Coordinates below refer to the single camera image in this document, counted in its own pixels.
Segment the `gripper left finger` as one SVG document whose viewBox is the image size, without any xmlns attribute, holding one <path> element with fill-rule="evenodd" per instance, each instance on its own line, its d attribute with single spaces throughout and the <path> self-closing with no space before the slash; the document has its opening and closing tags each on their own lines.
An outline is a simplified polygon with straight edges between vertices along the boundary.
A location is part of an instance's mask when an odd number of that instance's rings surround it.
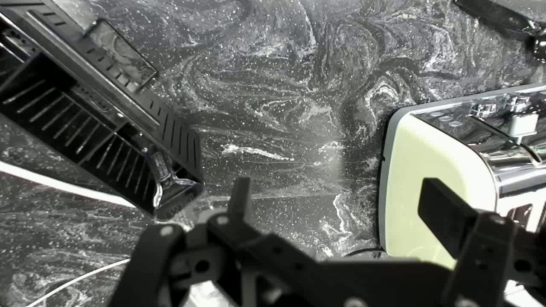
<svg viewBox="0 0 546 307">
<path fill-rule="evenodd" d="M 251 180 L 234 182 L 227 210 L 191 231 L 148 226 L 109 301 L 109 307 L 183 307 L 192 286 L 212 282 L 236 307 L 317 307 L 304 273 L 304 253 L 246 221 Z"/>
</svg>

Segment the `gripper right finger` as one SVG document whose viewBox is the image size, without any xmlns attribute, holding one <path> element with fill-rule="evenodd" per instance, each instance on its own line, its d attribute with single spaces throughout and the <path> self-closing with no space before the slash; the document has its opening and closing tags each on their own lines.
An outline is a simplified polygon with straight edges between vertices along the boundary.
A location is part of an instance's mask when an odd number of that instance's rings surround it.
<svg viewBox="0 0 546 307">
<path fill-rule="evenodd" d="M 418 215 L 456 260 L 442 307 L 515 307 L 509 281 L 546 307 L 546 225 L 529 232 L 510 218 L 472 208 L 440 179 L 423 179 Z"/>
</svg>

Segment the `grey toaster lever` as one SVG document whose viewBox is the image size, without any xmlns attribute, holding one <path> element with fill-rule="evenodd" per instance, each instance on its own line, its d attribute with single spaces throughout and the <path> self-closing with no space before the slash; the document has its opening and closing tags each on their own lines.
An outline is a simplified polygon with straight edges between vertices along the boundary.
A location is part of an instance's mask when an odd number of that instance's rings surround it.
<svg viewBox="0 0 546 307">
<path fill-rule="evenodd" d="M 525 136 L 535 135 L 538 113 L 521 113 L 513 115 L 508 122 L 507 135 L 515 144 L 520 144 Z"/>
</svg>

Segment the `black vented appliance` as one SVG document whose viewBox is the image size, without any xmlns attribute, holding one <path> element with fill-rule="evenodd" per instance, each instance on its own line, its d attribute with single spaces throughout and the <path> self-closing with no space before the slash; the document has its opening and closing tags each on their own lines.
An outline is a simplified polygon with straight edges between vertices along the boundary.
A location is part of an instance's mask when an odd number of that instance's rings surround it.
<svg viewBox="0 0 546 307">
<path fill-rule="evenodd" d="M 203 193 L 200 138 L 148 90 L 158 72 L 105 19 L 0 0 L 0 114 L 160 221 Z"/>
</svg>

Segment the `chrome toaster knob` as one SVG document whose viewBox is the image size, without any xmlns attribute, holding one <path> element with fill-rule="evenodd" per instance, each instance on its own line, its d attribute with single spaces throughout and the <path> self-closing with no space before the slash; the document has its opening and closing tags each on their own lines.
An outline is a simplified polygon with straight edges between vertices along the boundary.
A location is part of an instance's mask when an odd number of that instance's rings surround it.
<svg viewBox="0 0 546 307">
<path fill-rule="evenodd" d="M 497 103 L 475 103 L 470 109 L 470 115 L 479 119 L 485 119 L 497 113 Z"/>
<path fill-rule="evenodd" d="M 529 96 L 509 95 L 505 100 L 505 109 L 512 113 L 521 113 L 527 109 L 529 103 Z"/>
</svg>

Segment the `black bar with chrome end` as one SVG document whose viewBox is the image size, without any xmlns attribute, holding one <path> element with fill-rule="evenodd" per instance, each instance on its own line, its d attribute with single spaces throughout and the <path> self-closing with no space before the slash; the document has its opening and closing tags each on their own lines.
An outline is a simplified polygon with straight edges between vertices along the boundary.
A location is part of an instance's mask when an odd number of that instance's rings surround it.
<svg viewBox="0 0 546 307">
<path fill-rule="evenodd" d="M 546 64 L 546 22 L 531 19 L 492 0 L 453 0 L 453 3 L 501 35 L 523 41 L 535 60 Z"/>
</svg>

